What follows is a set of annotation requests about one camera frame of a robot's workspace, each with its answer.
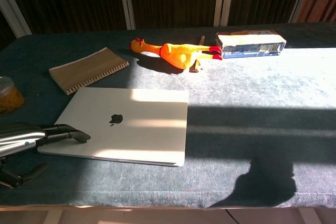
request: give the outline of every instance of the floor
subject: floor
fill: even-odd
[[[4,211],[5,224],[335,224],[336,209],[54,209]]]

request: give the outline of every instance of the yellow rubber chicken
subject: yellow rubber chicken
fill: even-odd
[[[198,67],[200,65],[198,61],[199,59],[223,59],[221,56],[222,50],[217,46],[208,47],[190,44],[173,45],[169,43],[166,43],[163,46],[155,46],[145,43],[144,39],[136,38],[130,43],[130,47],[131,50],[136,53],[152,52],[157,54],[171,65],[183,70],[189,70],[189,68],[196,63],[196,72],[198,72]],[[202,53],[202,51],[217,52],[219,55],[208,55]]]

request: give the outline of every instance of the notebook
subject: notebook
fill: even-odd
[[[127,61],[105,47],[82,59],[51,68],[49,72],[66,94],[72,94],[79,88],[90,85],[128,65]]]
[[[85,144],[63,140],[44,154],[107,161],[182,166],[185,159],[188,92],[183,90],[79,89],[56,124],[91,136]]]

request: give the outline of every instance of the robotic arm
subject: robotic arm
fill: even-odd
[[[67,124],[34,125],[27,122],[14,122],[0,125],[0,184],[10,188],[20,187],[42,174],[47,166],[39,165],[25,175],[16,175],[3,167],[7,156],[64,139],[75,139],[86,143],[90,136]]]

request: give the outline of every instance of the apple logo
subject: apple logo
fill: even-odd
[[[114,124],[118,124],[118,123],[121,123],[122,122],[122,115],[117,115],[117,114],[114,114],[113,116],[111,116],[111,121],[110,123],[112,123],[110,126],[114,126]]]

